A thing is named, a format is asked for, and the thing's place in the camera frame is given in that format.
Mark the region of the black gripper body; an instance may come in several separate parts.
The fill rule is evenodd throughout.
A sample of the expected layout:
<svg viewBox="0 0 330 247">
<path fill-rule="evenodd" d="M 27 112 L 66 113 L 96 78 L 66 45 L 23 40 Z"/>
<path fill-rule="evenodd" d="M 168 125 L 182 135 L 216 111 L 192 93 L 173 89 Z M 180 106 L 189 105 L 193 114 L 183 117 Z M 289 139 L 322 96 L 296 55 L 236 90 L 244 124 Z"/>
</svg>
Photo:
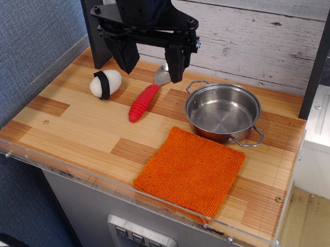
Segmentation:
<svg viewBox="0 0 330 247">
<path fill-rule="evenodd" d="M 178 10 L 172 0 L 115 0 L 97 15 L 103 38 L 129 37 L 136 43 L 168 48 L 170 43 L 197 53 L 197 19 Z"/>
</svg>

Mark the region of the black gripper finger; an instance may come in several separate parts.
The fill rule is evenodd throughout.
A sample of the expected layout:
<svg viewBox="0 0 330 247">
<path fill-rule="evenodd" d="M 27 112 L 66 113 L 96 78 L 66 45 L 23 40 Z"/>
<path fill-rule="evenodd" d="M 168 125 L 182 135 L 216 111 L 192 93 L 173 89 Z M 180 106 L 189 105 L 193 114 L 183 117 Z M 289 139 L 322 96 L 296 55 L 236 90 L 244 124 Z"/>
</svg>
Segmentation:
<svg viewBox="0 0 330 247">
<path fill-rule="evenodd" d="M 130 74 L 140 59 L 136 42 L 127 36 L 104 38 L 104 41 L 120 69 Z"/>
<path fill-rule="evenodd" d="M 165 57 L 171 82 L 181 82 L 185 69 L 190 65 L 189 50 L 179 45 L 170 45 L 165 49 Z"/>
</svg>

